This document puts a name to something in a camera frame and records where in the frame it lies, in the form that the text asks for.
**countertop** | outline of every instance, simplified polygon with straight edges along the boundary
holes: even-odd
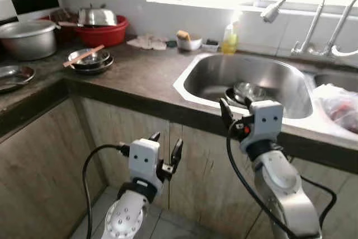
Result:
[[[28,65],[35,68],[36,76],[25,87],[0,96],[2,136],[68,98],[69,94],[226,134],[219,109],[186,101],[173,87],[199,51],[183,53],[177,49],[154,51],[126,44],[113,46],[107,48],[115,58],[111,68],[105,73],[88,76],[62,66],[69,53],[82,48],[84,46],[77,42],[63,45],[56,54],[34,62],[19,63],[3,56],[5,60],[1,65]],[[307,68],[305,63],[294,62],[294,65]],[[284,128],[279,142],[293,156],[358,173],[358,135],[356,141],[347,142],[326,135],[313,136],[310,130],[302,128]]]

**sink basin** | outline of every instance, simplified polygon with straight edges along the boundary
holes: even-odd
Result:
[[[317,86],[332,83],[337,87],[342,87],[350,92],[358,92],[358,76],[357,74],[327,72],[314,76]]]
[[[213,102],[206,101],[218,102],[236,82],[264,88],[269,99],[284,106],[285,118],[306,118],[313,112],[304,75],[270,58],[244,54],[198,55],[174,86],[185,99],[210,105]]]

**plastic bag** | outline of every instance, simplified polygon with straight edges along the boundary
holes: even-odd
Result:
[[[313,95],[336,124],[358,134],[358,93],[326,84],[314,89]]]

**black tile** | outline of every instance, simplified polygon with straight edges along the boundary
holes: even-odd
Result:
[[[9,22],[18,22],[18,18],[17,17],[11,17],[5,20],[0,20],[0,25],[5,25],[8,24]]]
[[[58,0],[12,0],[12,3],[18,15],[59,6]]]

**gray floor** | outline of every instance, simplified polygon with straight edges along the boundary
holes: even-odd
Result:
[[[101,239],[104,227],[104,218],[107,210],[116,199],[117,190],[111,187],[103,192],[97,203],[93,206],[93,230],[92,238]],[[72,234],[70,239],[84,239],[87,232],[87,217]],[[149,213],[144,220],[135,239],[223,239],[224,237],[210,232],[208,229],[162,210],[154,205],[149,208]]]

